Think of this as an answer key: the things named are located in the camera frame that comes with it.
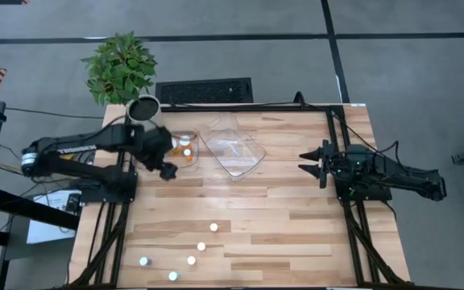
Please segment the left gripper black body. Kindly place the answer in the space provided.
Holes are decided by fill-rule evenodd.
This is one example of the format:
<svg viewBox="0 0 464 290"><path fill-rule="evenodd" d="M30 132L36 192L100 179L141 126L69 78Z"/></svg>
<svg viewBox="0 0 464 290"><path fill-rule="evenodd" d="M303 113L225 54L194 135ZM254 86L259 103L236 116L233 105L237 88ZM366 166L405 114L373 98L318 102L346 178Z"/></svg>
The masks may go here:
<svg viewBox="0 0 464 290"><path fill-rule="evenodd" d="M139 149L135 159L146 169L162 169L164 156L172 149L172 134L165 126L139 132Z"/></svg>

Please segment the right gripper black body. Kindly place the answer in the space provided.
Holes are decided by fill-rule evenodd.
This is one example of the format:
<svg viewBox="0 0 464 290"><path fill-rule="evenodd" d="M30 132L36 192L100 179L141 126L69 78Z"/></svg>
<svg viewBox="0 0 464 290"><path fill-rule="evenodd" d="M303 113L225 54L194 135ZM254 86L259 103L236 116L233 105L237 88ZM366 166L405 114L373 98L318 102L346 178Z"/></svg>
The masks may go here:
<svg viewBox="0 0 464 290"><path fill-rule="evenodd" d="M351 163L344 151L336 151L335 146L324 140L321 146L320 188L327 185L327 176L331 175L336 182L351 182Z"/></svg>

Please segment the clear plastic bin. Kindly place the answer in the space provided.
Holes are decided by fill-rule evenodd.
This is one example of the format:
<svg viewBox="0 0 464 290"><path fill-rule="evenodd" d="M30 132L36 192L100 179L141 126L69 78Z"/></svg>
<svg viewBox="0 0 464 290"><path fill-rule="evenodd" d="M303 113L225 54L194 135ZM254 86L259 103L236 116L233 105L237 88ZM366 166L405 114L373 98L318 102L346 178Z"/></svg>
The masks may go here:
<svg viewBox="0 0 464 290"><path fill-rule="evenodd" d="M232 114L221 114L207 125L198 127L197 133L233 181L240 181L252 173L267 154Z"/></svg>
<svg viewBox="0 0 464 290"><path fill-rule="evenodd" d="M175 174L172 174L172 179L175 178L175 176L176 176L176 174L178 172L190 171L190 170L194 169L197 166L198 155L199 155L199 143L198 143L198 137L197 137L197 134L196 134L195 131L174 131L174 132L170 131L171 134L172 134L172 138L175 137L175 138L179 139L180 136L182 136L182 135L189 135L191 137L191 144L190 144L189 147L181 147L180 144L179 144L179 148L180 148L180 154L179 155L172 155L171 150L169 150L164 156L164 167L162 169L146 169L146 167L143 164L141 164L139 161L137 161L135 159L135 153L139 149L139 147L138 147L138 145L139 145L139 141L138 141L139 132L140 131L149 131L149 130L154 129L154 128L158 127L158 126L159 125L157 125L156 123L152 123L152 122L150 122L147 125L140 125L140 124L133 124L132 125L133 131L130 134L131 134L131 137L133 138L133 140L135 142L136 149L134 149L131 152L130 155L132 156L132 162L133 162L134 166L140 171L158 172L160 174L160 172L165 168L166 163L175 164L178 167L178 169L177 169ZM191 149L193 151L193 159L191 161L186 160L186 158L185 158L185 156L183 154L184 149Z"/></svg>

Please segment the black floor vent grate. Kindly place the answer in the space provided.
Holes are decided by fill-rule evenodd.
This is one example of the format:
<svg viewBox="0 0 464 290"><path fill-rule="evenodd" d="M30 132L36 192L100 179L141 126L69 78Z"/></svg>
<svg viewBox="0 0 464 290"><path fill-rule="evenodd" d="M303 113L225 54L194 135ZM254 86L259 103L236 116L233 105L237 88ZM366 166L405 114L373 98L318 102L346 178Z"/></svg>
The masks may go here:
<svg viewBox="0 0 464 290"><path fill-rule="evenodd" d="M155 96L162 104L169 105L254 101L249 77L158 82Z"/></svg>

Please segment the green plant in white pot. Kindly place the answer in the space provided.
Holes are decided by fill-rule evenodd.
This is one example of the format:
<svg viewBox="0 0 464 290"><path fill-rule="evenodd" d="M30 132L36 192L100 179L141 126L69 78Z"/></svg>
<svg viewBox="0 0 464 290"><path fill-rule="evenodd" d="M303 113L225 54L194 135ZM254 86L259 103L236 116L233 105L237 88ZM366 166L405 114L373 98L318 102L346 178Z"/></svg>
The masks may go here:
<svg viewBox="0 0 464 290"><path fill-rule="evenodd" d="M81 60L88 70L85 84L98 105L124 105L132 122L132 106L149 98L157 61L134 32L117 33L99 45L94 54Z"/></svg>

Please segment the small black device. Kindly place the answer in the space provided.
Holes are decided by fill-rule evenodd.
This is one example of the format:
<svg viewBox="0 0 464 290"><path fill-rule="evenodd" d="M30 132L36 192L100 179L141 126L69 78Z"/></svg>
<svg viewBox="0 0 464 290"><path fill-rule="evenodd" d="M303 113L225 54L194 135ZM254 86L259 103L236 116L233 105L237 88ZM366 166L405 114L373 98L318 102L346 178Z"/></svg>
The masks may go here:
<svg viewBox="0 0 464 290"><path fill-rule="evenodd" d="M80 193L70 193L66 202L65 211L70 213L78 213L80 210Z"/></svg>

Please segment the white paper sheet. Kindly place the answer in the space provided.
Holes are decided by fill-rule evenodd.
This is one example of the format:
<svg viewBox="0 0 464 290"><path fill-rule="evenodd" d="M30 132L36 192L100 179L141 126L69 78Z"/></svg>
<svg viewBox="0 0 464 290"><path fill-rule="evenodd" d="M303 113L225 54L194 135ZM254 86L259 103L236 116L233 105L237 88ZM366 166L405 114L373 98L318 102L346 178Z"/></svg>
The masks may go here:
<svg viewBox="0 0 464 290"><path fill-rule="evenodd" d="M65 213L70 213L65 211L66 202L70 193L81 194L81 191L74 189L51 191L49 193L34 196L33 201L41 205L47 205L53 209L58 209ZM27 233L27 244L38 244L42 242L74 238L75 235L75 230L69 230L67 228L30 220Z"/></svg>

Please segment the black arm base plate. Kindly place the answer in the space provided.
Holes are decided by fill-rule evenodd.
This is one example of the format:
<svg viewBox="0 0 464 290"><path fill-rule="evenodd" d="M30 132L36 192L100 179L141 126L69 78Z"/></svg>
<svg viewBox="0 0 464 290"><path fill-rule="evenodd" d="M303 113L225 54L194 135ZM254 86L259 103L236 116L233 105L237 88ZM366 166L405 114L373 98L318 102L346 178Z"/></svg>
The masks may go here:
<svg viewBox="0 0 464 290"><path fill-rule="evenodd" d="M81 201L84 203L127 203L135 199L137 182L137 176L115 182L82 180L75 188L81 191Z"/></svg>
<svg viewBox="0 0 464 290"><path fill-rule="evenodd" d="M362 181L335 180L337 198L340 201L389 201L390 189L379 184Z"/></svg>

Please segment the black aluminium table frame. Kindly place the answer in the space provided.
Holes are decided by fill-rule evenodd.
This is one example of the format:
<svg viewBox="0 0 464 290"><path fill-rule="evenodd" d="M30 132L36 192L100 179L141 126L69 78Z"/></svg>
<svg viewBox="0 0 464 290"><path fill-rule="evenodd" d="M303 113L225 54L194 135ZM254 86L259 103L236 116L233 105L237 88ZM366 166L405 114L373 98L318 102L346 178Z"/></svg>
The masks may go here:
<svg viewBox="0 0 464 290"><path fill-rule="evenodd" d="M351 246L344 210L333 183L298 168L299 154L324 139L340 139L326 113L286 105L280 109L217 107L164 113L166 126L185 131L232 114L266 150L260 165L233 181L206 147L197 166L166 182L139 172L128 211L122 256L108 254L101 279L118 277L120 288L354 286L375 271L361 246ZM209 228L218 224L217 232ZM204 242L205 251L197 244ZM149 257L149 266L139 259ZM187 258L194 256L195 265Z"/></svg>

